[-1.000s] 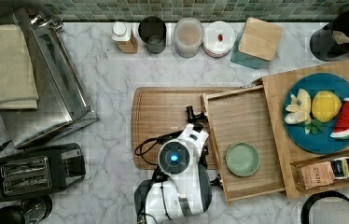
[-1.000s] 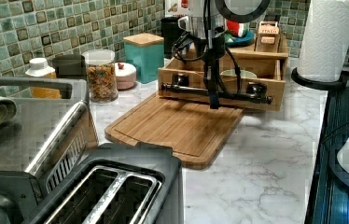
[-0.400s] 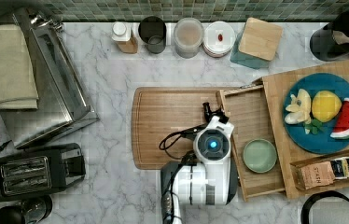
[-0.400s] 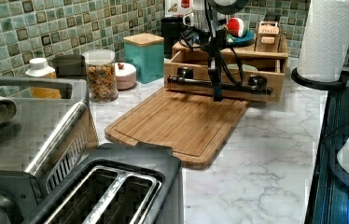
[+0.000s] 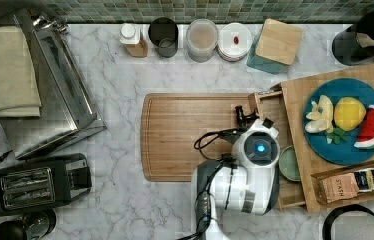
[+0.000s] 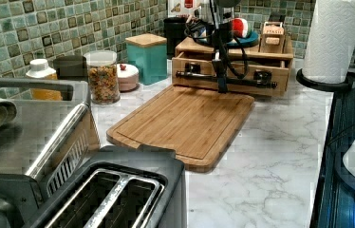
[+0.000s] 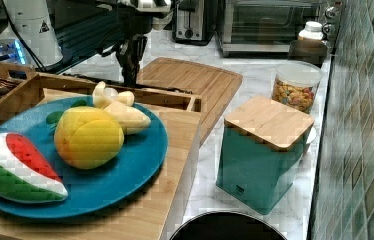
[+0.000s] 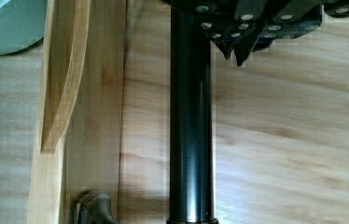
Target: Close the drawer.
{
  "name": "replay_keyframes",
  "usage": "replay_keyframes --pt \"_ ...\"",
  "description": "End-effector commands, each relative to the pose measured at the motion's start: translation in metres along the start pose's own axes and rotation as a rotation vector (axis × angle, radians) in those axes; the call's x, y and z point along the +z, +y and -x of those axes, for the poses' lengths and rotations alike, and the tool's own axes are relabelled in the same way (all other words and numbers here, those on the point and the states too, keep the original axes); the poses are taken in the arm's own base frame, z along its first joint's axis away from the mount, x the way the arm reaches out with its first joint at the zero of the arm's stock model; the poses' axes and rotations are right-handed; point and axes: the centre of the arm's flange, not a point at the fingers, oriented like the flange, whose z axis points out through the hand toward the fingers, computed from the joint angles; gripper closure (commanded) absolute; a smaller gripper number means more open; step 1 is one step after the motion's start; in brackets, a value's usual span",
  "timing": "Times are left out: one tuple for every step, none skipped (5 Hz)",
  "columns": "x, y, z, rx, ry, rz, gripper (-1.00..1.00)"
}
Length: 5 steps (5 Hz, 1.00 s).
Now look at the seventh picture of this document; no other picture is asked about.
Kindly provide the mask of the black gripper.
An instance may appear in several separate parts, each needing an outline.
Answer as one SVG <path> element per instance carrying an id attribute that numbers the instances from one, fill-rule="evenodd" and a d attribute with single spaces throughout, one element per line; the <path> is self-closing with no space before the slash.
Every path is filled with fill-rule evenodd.
<path id="1" fill-rule="evenodd" d="M 143 58 L 148 38 L 136 34 L 116 45 L 116 58 L 122 69 L 124 85 L 135 88 L 140 61 Z"/>

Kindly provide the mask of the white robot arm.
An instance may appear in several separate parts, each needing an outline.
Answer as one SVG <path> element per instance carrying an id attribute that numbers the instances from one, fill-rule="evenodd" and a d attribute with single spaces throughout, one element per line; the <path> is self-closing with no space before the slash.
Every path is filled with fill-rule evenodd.
<path id="1" fill-rule="evenodd" d="M 0 34 L 0 42 L 15 44 L 18 60 L 45 70 L 63 61 L 55 31 L 51 26 L 46 0 L 0 0 L 8 20 Z M 122 69 L 123 84 L 135 87 L 147 37 L 155 19 L 172 13 L 174 0 L 116 0 L 117 29 L 122 39 L 109 51 L 98 53 L 105 57 L 114 54 Z"/>

